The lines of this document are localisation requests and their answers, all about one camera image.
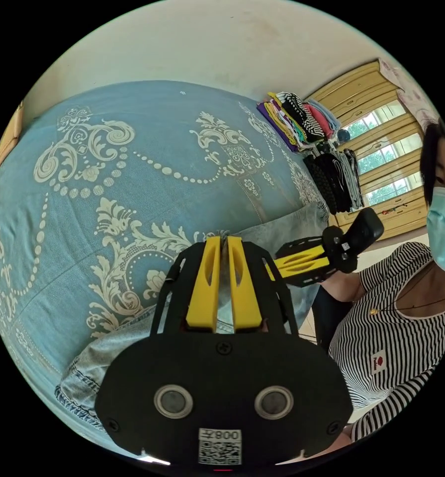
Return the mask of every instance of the stack of folded clothes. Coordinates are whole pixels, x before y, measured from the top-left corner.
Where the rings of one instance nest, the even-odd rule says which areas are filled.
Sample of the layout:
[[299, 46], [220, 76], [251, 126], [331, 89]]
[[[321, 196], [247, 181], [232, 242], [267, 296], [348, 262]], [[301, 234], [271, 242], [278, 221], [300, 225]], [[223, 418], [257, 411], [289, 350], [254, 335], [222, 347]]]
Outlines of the stack of folded clothes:
[[312, 149], [330, 139], [340, 128], [334, 115], [313, 99], [302, 101], [294, 93], [269, 93], [257, 106], [290, 150]]

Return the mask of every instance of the blue bedspread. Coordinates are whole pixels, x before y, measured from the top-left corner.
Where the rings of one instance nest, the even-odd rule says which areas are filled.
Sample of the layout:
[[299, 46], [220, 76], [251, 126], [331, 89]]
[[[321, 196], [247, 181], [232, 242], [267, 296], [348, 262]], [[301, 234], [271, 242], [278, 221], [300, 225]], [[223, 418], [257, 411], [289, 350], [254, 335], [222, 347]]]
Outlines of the blue bedspread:
[[300, 155], [248, 98], [173, 81], [70, 98], [0, 167], [0, 334], [40, 398], [96, 442], [54, 396], [75, 356], [151, 307], [184, 248], [313, 202]]

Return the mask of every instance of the black and white striped shirt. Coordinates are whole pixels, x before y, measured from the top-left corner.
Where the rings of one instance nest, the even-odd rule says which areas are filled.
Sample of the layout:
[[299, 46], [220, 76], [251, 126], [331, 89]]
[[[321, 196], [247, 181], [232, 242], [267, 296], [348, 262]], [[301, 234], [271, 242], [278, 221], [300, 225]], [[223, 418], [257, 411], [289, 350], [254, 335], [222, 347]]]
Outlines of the black and white striped shirt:
[[366, 294], [338, 326], [329, 350], [344, 374], [354, 409], [382, 399], [354, 424], [354, 441], [405, 408], [444, 354], [445, 312], [409, 318], [394, 306], [408, 281], [431, 260], [428, 247], [408, 242], [360, 273]]

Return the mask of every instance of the wardrobe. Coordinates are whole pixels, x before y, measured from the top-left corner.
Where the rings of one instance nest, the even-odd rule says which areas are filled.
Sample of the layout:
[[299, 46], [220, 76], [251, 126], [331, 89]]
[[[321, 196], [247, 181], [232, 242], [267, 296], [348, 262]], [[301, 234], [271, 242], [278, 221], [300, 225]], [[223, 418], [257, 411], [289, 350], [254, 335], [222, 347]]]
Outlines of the wardrobe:
[[[381, 239], [423, 227], [428, 212], [419, 174], [423, 131], [398, 100], [397, 88], [380, 73], [376, 60], [310, 95], [350, 132], [339, 150], [356, 154], [365, 206], [377, 212], [385, 227]], [[330, 223], [346, 231], [356, 215], [338, 213]]]

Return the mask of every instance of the white wall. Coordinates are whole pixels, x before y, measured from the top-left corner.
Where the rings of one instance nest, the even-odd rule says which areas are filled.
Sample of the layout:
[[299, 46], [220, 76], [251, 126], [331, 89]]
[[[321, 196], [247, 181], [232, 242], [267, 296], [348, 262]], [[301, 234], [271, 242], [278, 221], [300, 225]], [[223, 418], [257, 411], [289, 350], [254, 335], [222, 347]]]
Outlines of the white wall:
[[166, 0], [94, 31], [25, 98], [24, 124], [74, 94], [134, 80], [180, 80], [262, 100], [306, 96], [387, 53], [352, 27], [286, 0]]

